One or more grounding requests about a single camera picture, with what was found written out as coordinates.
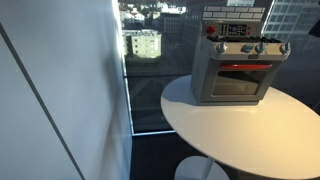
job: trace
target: red button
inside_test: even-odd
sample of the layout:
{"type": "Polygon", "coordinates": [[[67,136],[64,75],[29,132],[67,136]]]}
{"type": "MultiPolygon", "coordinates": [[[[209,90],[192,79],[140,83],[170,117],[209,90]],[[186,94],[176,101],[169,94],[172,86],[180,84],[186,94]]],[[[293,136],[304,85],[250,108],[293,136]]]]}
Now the red button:
{"type": "Polygon", "coordinates": [[[214,32],[216,32],[216,28],[214,26],[209,26],[206,30],[207,34],[212,34],[214,32]]]}

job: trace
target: oven window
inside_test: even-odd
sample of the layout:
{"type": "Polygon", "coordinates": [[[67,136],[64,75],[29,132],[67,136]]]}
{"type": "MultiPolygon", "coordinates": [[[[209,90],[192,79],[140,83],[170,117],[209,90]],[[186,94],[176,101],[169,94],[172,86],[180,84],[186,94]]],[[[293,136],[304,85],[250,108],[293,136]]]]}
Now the oven window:
{"type": "Polygon", "coordinates": [[[212,95],[254,95],[265,75],[266,71],[219,71],[212,95]]]}

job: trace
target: dark floor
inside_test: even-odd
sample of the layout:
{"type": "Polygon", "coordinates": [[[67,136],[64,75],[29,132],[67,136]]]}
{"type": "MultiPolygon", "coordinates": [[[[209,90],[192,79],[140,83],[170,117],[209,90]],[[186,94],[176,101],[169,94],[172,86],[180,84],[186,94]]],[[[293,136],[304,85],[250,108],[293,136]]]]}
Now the dark floor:
{"type": "MultiPolygon", "coordinates": [[[[131,180],[173,180],[178,164],[193,155],[204,156],[177,134],[133,137],[131,180]]],[[[274,180],[219,164],[230,180],[274,180]]]]}

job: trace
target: oven door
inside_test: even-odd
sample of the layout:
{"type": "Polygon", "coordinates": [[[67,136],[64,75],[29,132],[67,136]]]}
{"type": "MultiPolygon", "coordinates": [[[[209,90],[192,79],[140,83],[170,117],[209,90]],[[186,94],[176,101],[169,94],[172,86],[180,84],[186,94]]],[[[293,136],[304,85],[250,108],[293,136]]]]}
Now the oven door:
{"type": "Polygon", "coordinates": [[[282,61],[218,61],[207,67],[202,103],[247,102],[263,99],[282,61]]]}

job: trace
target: white round table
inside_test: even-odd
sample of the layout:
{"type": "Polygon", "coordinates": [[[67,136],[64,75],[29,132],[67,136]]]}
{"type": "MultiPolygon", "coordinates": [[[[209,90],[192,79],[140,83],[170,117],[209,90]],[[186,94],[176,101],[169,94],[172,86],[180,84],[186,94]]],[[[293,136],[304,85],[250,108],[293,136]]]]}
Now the white round table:
{"type": "Polygon", "coordinates": [[[255,106],[198,106],[191,76],[168,84],[164,116],[185,141],[227,166],[280,179],[320,176],[320,117],[269,88],[255,106]]]}

